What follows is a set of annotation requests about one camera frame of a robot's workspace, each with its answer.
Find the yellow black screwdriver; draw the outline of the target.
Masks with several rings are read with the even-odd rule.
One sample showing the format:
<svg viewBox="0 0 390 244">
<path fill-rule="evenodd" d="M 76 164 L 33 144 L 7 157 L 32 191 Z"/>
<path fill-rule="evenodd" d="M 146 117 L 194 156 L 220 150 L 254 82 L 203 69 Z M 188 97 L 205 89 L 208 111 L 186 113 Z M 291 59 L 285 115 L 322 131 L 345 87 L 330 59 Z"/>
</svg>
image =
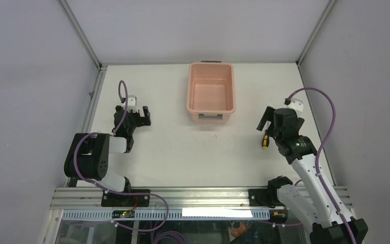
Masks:
<svg viewBox="0 0 390 244">
<path fill-rule="evenodd" d="M 265 130 L 264 137 L 262 140 L 262 148 L 267 149 L 269 147 L 269 144 L 270 144 L 270 137 L 268 135 L 268 130 Z"/>
</svg>

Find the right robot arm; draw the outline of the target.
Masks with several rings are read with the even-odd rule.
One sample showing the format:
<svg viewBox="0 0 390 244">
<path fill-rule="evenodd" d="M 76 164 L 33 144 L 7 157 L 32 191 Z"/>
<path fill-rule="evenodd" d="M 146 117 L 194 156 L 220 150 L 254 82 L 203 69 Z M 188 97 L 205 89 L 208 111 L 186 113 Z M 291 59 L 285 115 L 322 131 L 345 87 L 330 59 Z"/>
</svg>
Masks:
<svg viewBox="0 0 390 244">
<path fill-rule="evenodd" d="M 300 177 L 310 199 L 301 196 L 293 182 L 285 176 L 268 181 L 266 193 L 258 197 L 261 204 L 274 208 L 291 208 L 309 233 L 311 243 L 362 243 L 368 226 L 356 219 L 339 198 L 318 163 L 318 152 L 299 130 L 304 119 L 292 108 L 268 106 L 257 126 L 272 138 L 279 153 Z"/>
</svg>

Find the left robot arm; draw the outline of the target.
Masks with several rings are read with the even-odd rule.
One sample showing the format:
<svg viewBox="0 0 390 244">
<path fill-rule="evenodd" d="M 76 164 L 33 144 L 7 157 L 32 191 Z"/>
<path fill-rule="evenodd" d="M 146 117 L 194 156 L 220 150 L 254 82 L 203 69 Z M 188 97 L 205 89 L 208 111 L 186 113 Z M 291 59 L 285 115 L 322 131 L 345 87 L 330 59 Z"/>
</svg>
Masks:
<svg viewBox="0 0 390 244">
<path fill-rule="evenodd" d="M 106 192 L 114 192 L 113 200 L 119 206 L 127 206 L 133 199 L 130 181 L 109 169 L 109 155 L 130 153 L 135 129 L 150 126 L 151 118 L 147 106 L 142 107 L 144 115 L 134 106 L 129 111 L 120 105 L 115 109 L 115 135 L 75 134 L 64 163 L 64 173 L 67 177 L 92 183 Z"/>
</svg>

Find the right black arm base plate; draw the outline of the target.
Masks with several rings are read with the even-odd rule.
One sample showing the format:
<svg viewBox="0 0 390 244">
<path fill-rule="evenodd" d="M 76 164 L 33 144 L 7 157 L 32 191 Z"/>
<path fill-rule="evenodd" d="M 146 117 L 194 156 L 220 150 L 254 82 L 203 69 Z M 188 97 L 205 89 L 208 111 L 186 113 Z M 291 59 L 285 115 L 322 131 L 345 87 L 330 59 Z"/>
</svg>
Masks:
<svg viewBox="0 0 390 244">
<path fill-rule="evenodd" d="M 249 189 L 248 190 L 249 205 L 252 207 L 263 206 L 268 208 L 284 207 L 277 197 L 276 189 Z"/>
</svg>

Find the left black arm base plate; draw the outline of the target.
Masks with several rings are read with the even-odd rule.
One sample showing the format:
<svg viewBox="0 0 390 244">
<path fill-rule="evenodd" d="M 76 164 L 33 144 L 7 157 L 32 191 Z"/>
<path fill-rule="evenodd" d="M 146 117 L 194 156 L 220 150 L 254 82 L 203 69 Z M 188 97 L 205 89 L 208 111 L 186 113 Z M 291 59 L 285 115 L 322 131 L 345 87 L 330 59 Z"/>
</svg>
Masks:
<svg viewBox="0 0 390 244">
<path fill-rule="evenodd" d="M 136 193 L 135 196 L 124 196 L 114 193 L 103 192 L 101 200 L 101 207 L 148 207 L 150 203 L 150 196 L 144 195 L 144 193 L 150 193 L 149 189 L 135 189 L 132 193 Z"/>
</svg>

